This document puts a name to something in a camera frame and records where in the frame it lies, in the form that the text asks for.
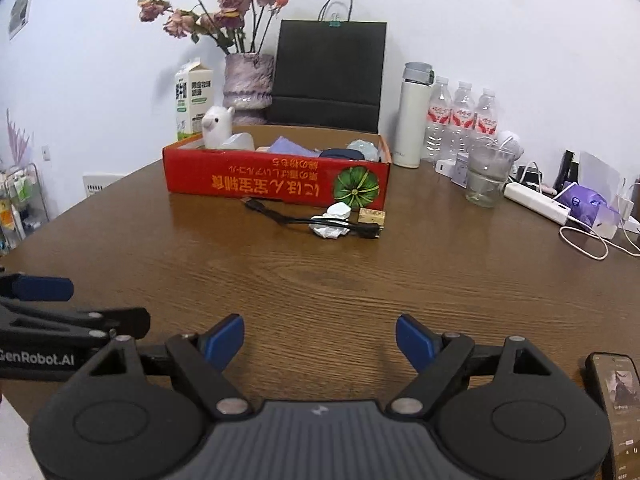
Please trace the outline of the small yellow box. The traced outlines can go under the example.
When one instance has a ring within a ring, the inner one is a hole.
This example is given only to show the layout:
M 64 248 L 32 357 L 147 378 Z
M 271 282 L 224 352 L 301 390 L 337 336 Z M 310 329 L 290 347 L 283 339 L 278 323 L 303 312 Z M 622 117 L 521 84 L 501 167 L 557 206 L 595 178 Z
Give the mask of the small yellow box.
M 367 224 L 377 224 L 384 226 L 386 213 L 384 210 L 371 208 L 360 208 L 358 212 L 358 222 Z

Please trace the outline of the white wrapper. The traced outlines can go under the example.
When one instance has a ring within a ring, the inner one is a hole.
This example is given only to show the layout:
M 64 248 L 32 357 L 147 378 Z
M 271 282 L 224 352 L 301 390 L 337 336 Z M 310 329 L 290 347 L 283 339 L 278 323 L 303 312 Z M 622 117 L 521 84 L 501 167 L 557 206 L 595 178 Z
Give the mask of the white wrapper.
M 337 240 L 350 231 L 346 220 L 328 216 L 313 216 L 308 226 L 311 232 L 324 240 Z

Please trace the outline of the iridescent glitter bag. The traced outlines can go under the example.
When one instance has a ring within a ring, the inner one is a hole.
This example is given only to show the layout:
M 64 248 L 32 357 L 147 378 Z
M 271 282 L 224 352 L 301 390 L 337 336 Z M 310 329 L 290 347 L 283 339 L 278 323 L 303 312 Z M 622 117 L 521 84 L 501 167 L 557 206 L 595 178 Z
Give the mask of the iridescent glitter bag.
M 362 158 L 369 162 L 378 162 L 380 160 L 378 146 L 373 142 L 358 139 L 350 142 L 347 145 L 347 148 L 354 152 L 359 152 L 362 155 Z

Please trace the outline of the purple knit pouch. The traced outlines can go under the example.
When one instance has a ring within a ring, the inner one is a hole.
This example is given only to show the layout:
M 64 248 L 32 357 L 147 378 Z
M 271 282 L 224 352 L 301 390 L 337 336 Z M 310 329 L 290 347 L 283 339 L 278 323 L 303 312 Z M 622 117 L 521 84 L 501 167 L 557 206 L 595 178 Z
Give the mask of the purple knit pouch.
M 320 155 L 319 151 L 308 150 L 308 148 L 304 148 L 303 146 L 291 141 L 285 136 L 279 136 L 277 140 L 275 140 L 273 144 L 270 145 L 267 152 L 275 155 L 291 155 L 302 157 L 318 157 Z

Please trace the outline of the navy blue zip case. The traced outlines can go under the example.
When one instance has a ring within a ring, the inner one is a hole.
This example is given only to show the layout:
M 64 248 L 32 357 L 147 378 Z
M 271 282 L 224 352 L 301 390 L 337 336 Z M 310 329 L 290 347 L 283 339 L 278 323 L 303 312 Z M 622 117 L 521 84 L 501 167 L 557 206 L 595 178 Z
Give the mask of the navy blue zip case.
M 363 160 L 363 154 L 352 148 L 328 148 L 320 153 L 321 158 Z

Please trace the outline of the alpaca plush toy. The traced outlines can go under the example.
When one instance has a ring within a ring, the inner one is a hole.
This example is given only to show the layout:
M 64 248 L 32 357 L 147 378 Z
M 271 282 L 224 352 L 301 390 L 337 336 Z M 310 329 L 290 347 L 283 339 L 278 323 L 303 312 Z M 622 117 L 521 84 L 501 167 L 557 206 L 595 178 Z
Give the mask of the alpaca plush toy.
M 202 118 L 202 135 L 208 150 L 216 150 L 232 136 L 234 108 L 212 106 Z

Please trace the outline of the translucent plastic container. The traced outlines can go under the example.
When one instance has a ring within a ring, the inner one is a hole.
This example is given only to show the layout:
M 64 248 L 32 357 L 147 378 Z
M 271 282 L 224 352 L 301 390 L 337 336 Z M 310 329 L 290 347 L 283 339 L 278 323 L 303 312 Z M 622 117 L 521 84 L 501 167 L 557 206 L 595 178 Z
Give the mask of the translucent plastic container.
M 218 148 L 221 151 L 255 151 L 253 136 L 248 132 L 233 133 Z

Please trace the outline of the white charger adapter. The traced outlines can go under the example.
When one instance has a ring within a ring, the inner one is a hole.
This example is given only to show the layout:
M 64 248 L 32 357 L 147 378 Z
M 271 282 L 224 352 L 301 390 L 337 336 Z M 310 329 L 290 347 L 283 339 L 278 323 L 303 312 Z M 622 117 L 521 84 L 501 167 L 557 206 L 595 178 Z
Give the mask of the white charger adapter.
M 454 173 L 456 161 L 454 159 L 439 159 L 435 162 L 434 169 L 438 174 L 450 178 Z

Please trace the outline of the white power strip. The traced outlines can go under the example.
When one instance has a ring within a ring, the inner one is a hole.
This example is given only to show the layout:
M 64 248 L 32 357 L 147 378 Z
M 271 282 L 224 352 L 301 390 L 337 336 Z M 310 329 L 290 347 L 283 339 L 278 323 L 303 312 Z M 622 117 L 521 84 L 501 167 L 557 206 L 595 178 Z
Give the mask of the white power strip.
M 504 187 L 503 196 L 511 202 L 540 214 L 558 226 L 565 226 L 570 215 L 570 208 L 567 206 L 518 182 L 508 183 Z

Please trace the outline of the small white tin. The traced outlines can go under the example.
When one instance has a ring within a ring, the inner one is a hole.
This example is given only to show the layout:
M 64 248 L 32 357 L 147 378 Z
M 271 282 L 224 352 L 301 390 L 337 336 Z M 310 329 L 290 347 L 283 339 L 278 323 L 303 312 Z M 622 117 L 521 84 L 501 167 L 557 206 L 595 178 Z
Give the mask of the small white tin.
M 462 188 L 466 188 L 466 182 L 468 182 L 468 165 L 469 154 L 459 152 L 450 177 L 452 183 L 459 185 Z

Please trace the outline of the red cardboard box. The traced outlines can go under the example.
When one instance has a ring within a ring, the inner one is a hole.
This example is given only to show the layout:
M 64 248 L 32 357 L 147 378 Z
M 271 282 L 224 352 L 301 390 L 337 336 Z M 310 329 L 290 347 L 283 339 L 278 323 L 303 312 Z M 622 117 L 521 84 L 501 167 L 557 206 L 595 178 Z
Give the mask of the red cardboard box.
M 347 148 L 350 142 L 363 140 L 375 145 L 378 159 L 370 162 L 258 150 L 208 150 L 200 136 L 191 136 L 163 148 L 168 191 L 256 197 L 315 207 L 330 206 L 339 200 L 354 209 L 384 207 L 392 156 L 382 136 L 285 125 L 254 125 L 236 130 L 250 133 L 258 148 L 285 138 L 308 150 L 322 152 L 328 148 Z

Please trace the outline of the smartphone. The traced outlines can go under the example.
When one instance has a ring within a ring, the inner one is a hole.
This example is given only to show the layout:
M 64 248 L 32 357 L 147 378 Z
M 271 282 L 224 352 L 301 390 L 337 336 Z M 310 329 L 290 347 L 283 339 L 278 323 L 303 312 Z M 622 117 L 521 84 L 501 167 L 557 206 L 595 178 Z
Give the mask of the smartphone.
M 639 373 L 634 361 L 626 354 L 592 352 L 585 360 L 584 381 L 611 429 L 602 478 L 639 480 Z

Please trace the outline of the purple package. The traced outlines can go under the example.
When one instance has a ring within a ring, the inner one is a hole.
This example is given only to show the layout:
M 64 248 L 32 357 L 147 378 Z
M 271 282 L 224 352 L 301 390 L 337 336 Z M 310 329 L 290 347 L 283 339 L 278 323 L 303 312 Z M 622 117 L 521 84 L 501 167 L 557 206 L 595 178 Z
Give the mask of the purple package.
M 620 224 L 620 213 L 601 194 L 575 182 L 566 182 L 555 200 L 570 210 L 576 222 L 593 228 L 601 236 L 615 233 Z

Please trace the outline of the water bottle middle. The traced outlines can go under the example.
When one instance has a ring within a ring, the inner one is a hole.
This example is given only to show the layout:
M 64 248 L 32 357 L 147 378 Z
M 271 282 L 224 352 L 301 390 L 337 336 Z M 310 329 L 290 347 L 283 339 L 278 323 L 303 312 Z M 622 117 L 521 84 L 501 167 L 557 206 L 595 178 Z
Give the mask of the water bottle middle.
M 460 81 L 451 104 L 450 133 L 454 154 L 468 149 L 474 126 L 475 104 L 472 98 L 472 84 Z

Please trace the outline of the milk carton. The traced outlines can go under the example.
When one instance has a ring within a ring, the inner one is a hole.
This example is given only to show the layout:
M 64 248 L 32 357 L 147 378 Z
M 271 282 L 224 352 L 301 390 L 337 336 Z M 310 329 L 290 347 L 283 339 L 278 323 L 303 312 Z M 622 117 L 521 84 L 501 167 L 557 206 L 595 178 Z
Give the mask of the milk carton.
M 181 66 L 175 74 L 177 138 L 202 132 L 202 119 L 213 106 L 213 72 L 199 58 Z

